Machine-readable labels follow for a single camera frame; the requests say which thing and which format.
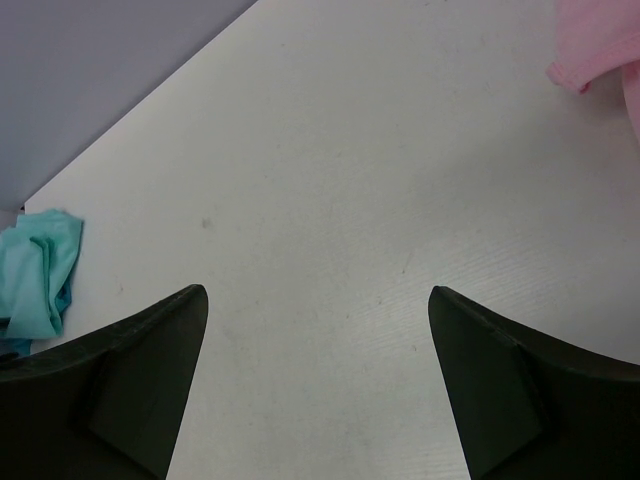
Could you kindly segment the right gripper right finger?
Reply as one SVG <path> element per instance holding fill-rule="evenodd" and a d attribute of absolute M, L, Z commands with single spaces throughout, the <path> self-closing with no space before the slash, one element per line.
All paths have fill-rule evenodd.
<path fill-rule="evenodd" d="M 639 367 L 435 287 L 429 325 L 473 479 L 636 479 Z"/>

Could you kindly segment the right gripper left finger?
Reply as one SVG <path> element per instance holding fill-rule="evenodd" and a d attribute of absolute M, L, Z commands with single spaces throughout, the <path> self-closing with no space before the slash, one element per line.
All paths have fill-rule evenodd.
<path fill-rule="evenodd" d="M 164 479 L 208 316 L 190 285 L 26 357 L 1 357 L 4 479 Z"/>

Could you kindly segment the mint green t shirt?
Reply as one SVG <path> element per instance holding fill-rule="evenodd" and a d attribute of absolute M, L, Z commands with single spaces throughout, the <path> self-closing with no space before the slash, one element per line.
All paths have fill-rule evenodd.
<path fill-rule="evenodd" d="M 71 288 L 83 226 L 61 210 L 20 215 L 1 233 L 1 302 L 11 305 L 29 290 L 51 298 L 65 283 Z"/>

